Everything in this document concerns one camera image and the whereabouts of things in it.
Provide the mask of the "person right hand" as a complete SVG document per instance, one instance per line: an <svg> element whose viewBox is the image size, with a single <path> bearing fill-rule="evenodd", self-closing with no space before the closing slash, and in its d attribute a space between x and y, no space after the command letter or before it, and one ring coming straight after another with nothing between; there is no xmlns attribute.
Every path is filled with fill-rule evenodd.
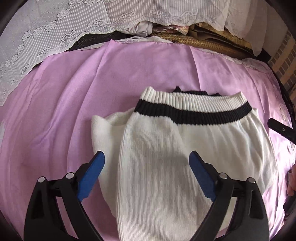
<svg viewBox="0 0 296 241"><path fill-rule="evenodd" d="M294 196L296 191L296 164L287 173L288 185L287 185L287 194L288 196Z"/></svg>

